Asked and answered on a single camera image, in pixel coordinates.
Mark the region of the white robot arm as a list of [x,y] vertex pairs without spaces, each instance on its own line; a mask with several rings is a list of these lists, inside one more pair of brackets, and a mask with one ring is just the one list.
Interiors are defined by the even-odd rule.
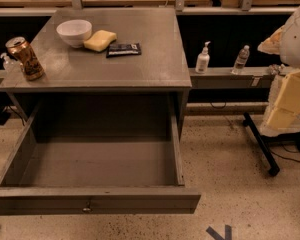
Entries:
[[292,68],[284,77],[274,78],[260,126],[263,135],[274,137],[292,130],[300,115],[300,6],[257,50],[279,55]]

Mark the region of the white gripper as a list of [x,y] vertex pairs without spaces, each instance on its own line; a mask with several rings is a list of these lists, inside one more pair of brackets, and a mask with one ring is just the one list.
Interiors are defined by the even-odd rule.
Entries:
[[300,69],[277,75],[270,87],[268,106],[260,126],[262,135],[278,136],[292,131],[300,115]]

